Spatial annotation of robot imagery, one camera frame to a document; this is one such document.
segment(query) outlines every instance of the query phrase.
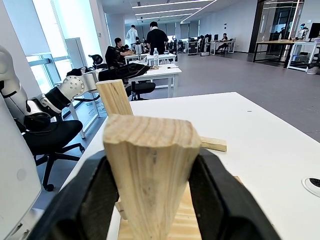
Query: concrete floor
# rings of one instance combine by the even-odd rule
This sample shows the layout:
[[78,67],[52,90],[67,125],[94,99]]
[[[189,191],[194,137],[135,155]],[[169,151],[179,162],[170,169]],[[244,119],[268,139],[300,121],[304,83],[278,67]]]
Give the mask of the concrete floor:
[[[282,66],[252,63],[248,60],[250,55],[244,53],[205,57],[179,54],[176,64],[182,73],[176,96],[238,92],[320,142],[320,76],[284,69]],[[167,94],[167,89],[156,89],[152,93],[144,94],[143,98],[166,98]],[[84,104],[77,109],[83,123],[91,117],[89,113],[93,114],[90,112],[91,109],[91,106]],[[77,136],[72,143],[81,142],[87,147],[107,115],[103,113],[101,116],[85,140]],[[81,155],[78,149],[69,153]],[[49,183],[54,184],[55,189],[53,192],[43,190],[34,207],[40,209],[47,207],[75,164],[76,162],[68,160],[55,162],[49,179]],[[46,164],[37,167],[40,179],[43,177],[45,167]]]

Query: fluorescent light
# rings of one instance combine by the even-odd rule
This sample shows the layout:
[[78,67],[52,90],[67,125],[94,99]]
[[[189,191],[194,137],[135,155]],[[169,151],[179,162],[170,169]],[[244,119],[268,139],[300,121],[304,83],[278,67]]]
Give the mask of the fluorescent light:
[[205,9],[206,7],[209,7],[211,4],[214,4],[216,1],[218,0],[214,0],[213,2],[210,2],[208,5],[204,6],[203,8],[201,8],[200,10],[196,11],[194,14],[188,16],[187,18],[183,19],[180,23],[183,24],[185,20],[191,18],[193,15],[199,13],[200,11],[202,11],[203,9]]
[[139,21],[148,20],[148,19],[162,19],[162,18],[170,18],[170,17],[179,17],[179,16],[185,16],[185,15],[191,15],[192,13],[188,14],[178,14],[178,15],[170,15],[170,16],[156,16],[156,17],[147,17],[143,19],[138,19]]
[[133,6],[132,8],[133,8],[133,9],[139,9],[139,8],[149,8],[149,7],[157,7],[157,6],[174,5],[174,4],[201,3],[201,2],[208,2],[208,1],[212,1],[212,0],[178,1],[178,2],[170,2],[170,3],[153,4],[153,5]]
[[199,9],[201,9],[201,7],[177,9],[177,10],[168,10],[168,11],[155,11],[155,12],[137,13],[136,16],[148,15],[148,14],[163,14],[163,13],[181,12],[181,11],[190,11],[190,10],[199,10]]

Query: wooden block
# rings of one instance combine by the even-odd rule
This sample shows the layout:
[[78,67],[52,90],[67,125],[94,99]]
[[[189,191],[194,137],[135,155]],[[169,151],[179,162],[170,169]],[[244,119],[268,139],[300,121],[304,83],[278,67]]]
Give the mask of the wooden block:
[[166,240],[201,141],[185,120],[113,114],[104,148],[136,240]]
[[108,116],[112,114],[133,115],[127,93],[121,79],[96,83]]
[[118,210],[120,216],[121,216],[121,219],[124,219],[124,220],[127,220],[127,215],[125,213],[125,210],[124,210],[124,206],[122,205],[122,202],[120,201],[120,198],[119,198],[119,201],[117,201],[114,206],[116,207],[116,209]]
[[[201,239],[194,206],[192,205],[190,187],[187,184],[167,240]],[[133,231],[129,222],[125,219],[121,219],[118,240],[134,240]]]
[[212,137],[200,137],[201,139],[201,147],[211,150],[217,150],[221,152],[227,151],[227,142],[225,140],[216,139]]

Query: man in black shirt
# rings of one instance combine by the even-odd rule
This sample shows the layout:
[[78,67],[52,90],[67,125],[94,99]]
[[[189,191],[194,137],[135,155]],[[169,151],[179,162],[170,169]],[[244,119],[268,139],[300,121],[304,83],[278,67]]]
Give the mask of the man in black shirt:
[[169,39],[166,33],[158,29],[158,23],[156,21],[151,22],[150,32],[148,32],[148,35],[146,36],[146,45],[150,49],[150,55],[154,54],[155,48],[159,55],[164,54],[168,41]]
[[125,63],[125,56],[133,55],[134,52],[132,50],[126,50],[126,48],[122,45],[122,41],[120,37],[117,37],[114,39],[115,48],[119,50],[120,52],[120,62]]
[[[228,37],[227,37],[227,34],[224,33],[224,34],[223,34],[223,38],[222,38],[222,40],[221,40],[220,42],[226,42],[226,41],[228,41]],[[217,51],[219,51],[220,49],[223,49],[223,48],[227,48],[228,46],[229,46],[229,45],[228,45],[227,43],[224,43],[224,44],[222,44],[222,45],[220,45],[220,46],[218,47]]]

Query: plastic bottle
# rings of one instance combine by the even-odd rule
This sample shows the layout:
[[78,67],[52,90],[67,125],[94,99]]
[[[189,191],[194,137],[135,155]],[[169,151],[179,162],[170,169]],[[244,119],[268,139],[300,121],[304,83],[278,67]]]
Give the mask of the plastic bottle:
[[154,65],[159,66],[159,52],[156,47],[154,48],[153,57],[154,57]]

